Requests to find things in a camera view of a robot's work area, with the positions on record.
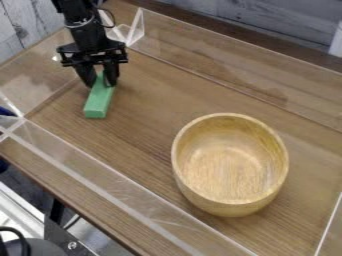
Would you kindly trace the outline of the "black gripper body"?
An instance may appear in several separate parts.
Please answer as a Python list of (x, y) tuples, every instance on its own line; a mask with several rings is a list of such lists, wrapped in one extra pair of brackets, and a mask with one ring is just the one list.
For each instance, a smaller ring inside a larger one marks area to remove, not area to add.
[(64, 67), (100, 65), (106, 61), (118, 64), (128, 62), (126, 44), (107, 37), (98, 18), (84, 22), (67, 22), (66, 28), (74, 42), (56, 48)]

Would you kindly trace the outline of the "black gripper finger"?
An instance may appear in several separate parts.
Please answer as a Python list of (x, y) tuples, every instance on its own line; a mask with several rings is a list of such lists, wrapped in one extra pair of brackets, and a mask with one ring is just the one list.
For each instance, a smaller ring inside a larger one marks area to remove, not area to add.
[(114, 87), (120, 76), (119, 63), (111, 60), (106, 60), (103, 63), (103, 68), (104, 84), (107, 87)]
[(75, 66), (75, 71), (86, 86), (91, 88), (98, 78), (94, 66), (91, 64), (78, 64)]

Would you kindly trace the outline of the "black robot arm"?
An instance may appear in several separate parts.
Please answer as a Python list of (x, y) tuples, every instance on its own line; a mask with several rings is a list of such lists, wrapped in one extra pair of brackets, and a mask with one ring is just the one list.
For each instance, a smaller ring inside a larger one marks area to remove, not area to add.
[(72, 67), (87, 87), (95, 85), (96, 65), (103, 66), (104, 85), (114, 87), (120, 76), (119, 65), (128, 62), (126, 43), (107, 37), (102, 8), (92, 0), (52, 0), (64, 16), (64, 26), (74, 42), (56, 48), (62, 65)]

